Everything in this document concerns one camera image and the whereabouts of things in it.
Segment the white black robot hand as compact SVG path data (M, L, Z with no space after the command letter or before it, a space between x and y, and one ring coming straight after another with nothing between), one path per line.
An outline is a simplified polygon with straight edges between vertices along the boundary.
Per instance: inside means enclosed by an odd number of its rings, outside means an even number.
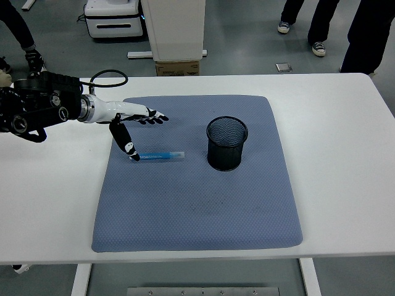
M139 161L140 156L123 122L137 121L142 125L147 123L153 125L168 121L163 113L145 105L117 101L104 102L96 96L93 96L93 102L95 111L90 122L109 124L109 130L118 147L132 160Z

